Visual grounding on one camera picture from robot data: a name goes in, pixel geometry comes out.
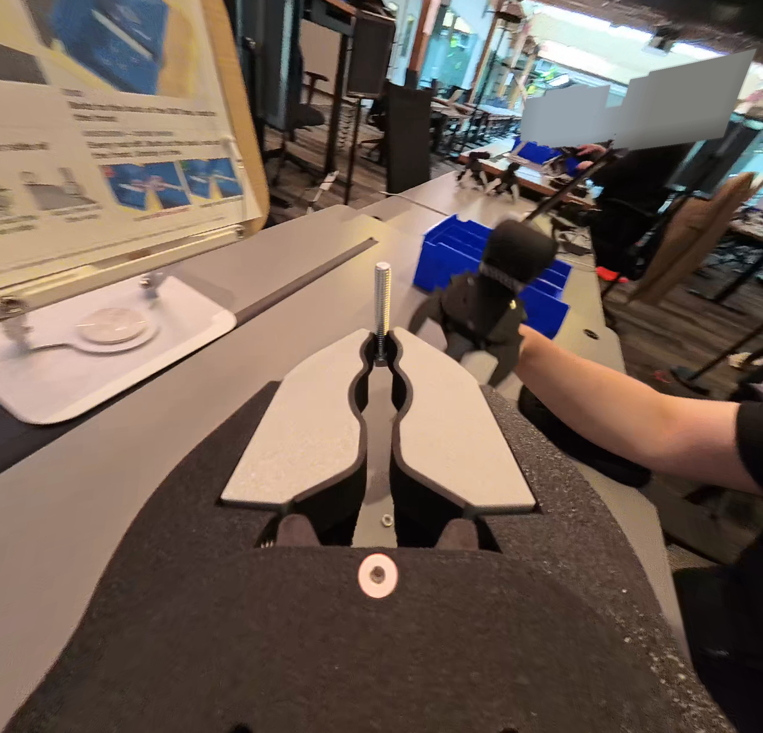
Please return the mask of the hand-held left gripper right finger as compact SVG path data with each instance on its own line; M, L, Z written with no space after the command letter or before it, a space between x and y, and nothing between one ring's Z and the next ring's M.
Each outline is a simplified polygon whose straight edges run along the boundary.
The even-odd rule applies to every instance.
M390 339L405 386L395 425L401 468L470 516L533 511L536 499L478 381L403 327Z

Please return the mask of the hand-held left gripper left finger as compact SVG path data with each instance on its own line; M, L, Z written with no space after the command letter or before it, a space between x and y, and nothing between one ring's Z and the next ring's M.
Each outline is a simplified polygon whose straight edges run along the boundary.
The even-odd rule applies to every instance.
M358 471L367 455L373 336L360 328L313 353L278 386L220 500L289 512Z

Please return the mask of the silver bolt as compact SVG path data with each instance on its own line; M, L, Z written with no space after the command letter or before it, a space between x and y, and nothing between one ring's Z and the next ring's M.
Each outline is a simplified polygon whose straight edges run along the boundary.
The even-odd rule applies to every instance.
M375 365L387 365L387 335L391 308L391 265L377 262L374 271Z

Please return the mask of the blue plastic bin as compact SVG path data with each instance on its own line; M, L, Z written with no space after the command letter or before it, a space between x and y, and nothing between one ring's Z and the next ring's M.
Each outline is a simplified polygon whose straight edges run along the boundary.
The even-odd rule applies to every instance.
M571 273L557 254L557 241L533 223L505 219L489 228L452 215L426 232L414 285L432 293L486 267L520 299L529 327L554 339L569 310L563 293Z
M535 142L521 142L520 138L514 143L510 152L520 165L536 167L539 173L547 176L574 176L577 166L584 158L578 156L577 147L551 147Z

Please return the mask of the person's right forearm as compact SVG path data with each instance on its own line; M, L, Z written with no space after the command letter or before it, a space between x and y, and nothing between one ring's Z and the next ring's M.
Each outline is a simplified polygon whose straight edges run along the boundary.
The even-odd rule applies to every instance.
M739 404L661 394L521 325L515 373L587 441L656 473L761 495L737 444Z

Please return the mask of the black mesh wrist rest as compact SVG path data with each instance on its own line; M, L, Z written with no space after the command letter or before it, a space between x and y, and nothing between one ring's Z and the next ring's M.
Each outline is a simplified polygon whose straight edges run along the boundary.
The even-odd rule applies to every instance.
M517 406L523 417L569 458L635 489L647 486L652 480L652 472L648 469L608 452L574 432L525 385L520 389Z

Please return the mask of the small black tripod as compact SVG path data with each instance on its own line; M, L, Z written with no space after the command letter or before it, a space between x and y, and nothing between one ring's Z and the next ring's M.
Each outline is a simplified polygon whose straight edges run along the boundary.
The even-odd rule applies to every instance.
M459 186L471 184L476 190L486 191L487 178L484 174L483 162L491 158L491 153L484 150L474 150L465 157L465 164L455 178Z
M519 204L520 201L520 184L517 177L517 171L520 169L521 164L512 162L507 166L499 177L497 177L497 183L491 190L492 196L501 196L508 194L513 204Z

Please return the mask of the black boom pole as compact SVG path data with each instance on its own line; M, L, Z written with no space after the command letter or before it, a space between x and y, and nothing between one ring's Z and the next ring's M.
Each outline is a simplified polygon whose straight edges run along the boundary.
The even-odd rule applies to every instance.
M563 204L567 201L573 190L583 185L591 175L596 174L601 168L605 167L609 162L617 160L617 153L614 146L608 146L605 151L600 153L599 157L595 161L589 162L587 165L581 162L577 166L577 173L574 175L567 184L559 188L553 195L546 198L540 204L536 206L530 213L525 215L521 222L525 225L533 223L539 216L545 215L553 211L558 204Z

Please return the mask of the dark divider panel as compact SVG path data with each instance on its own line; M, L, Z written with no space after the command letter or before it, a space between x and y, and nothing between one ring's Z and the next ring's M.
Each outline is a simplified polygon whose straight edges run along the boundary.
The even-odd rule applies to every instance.
M430 92L389 84L385 128L386 192L402 194L430 180Z

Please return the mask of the wooden board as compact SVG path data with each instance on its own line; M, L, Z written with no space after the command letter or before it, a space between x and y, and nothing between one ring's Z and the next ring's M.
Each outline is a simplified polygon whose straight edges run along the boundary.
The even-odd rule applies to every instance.
M246 179L250 185L243 214L243 238L259 233L265 226L270 211L269 187L265 166L250 110L250 103L240 65L236 38L223 0L200 0L205 31L217 71L229 118L234 147L238 153Z
M667 227L661 245L627 300L657 306L718 245L739 206L760 191L762 175L724 182L710 200L691 200Z

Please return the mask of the black office chair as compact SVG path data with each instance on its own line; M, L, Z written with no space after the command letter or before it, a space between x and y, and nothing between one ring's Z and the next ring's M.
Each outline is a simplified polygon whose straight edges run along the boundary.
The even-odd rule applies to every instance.
M308 97L306 102L302 101L304 75L308 76ZM314 71L304 72L304 69L300 66L294 85L290 87L287 128L281 134L279 175L285 164L290 163L310 177L318 177L318 168L291 152L288 148L288 143L294 141L294 134L298 130L319 127L325 124L323 114L311 102L317 83L322 81L328 81L328 78Z

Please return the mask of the person's black clothing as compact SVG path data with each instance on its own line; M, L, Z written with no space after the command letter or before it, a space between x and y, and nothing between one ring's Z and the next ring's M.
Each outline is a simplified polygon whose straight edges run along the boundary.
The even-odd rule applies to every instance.
M736 416L736 448L750 491L762 494L762 402L739 404Z

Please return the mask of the black monitor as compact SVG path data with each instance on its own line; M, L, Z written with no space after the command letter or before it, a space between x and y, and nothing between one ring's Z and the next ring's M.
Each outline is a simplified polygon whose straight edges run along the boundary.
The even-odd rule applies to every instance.
M366 11L356 14L347 74L348 96L376 99L381 95L395 32L392 18Z

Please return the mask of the white instruction sheet stand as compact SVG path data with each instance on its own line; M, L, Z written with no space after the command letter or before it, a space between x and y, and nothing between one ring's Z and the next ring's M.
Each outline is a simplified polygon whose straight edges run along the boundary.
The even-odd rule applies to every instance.
M253 222L221 0L2 0L2 287Z

